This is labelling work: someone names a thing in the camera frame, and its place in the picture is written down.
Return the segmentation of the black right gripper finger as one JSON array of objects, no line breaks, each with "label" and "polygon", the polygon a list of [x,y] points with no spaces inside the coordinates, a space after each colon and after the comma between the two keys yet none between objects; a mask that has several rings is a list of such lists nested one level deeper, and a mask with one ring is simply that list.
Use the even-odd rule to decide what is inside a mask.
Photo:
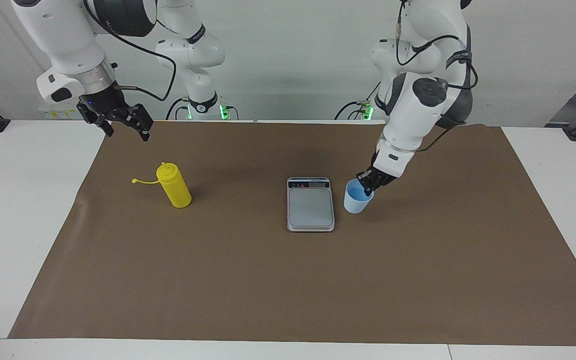
[{"label": "black right gripper finger", "polygon": [[89,125],[95,125],[99,129],[103,130],[106,137],[112,137],[114,134],[114,128],[103,114],[96,114],[96,112],[85,112],[84,121]]},{"label": "black right gripper finger", "polygon": [[142,104],[126,105],[118,109],[118,121],[135,130],[143,142],[150,139],[154,120]]}]

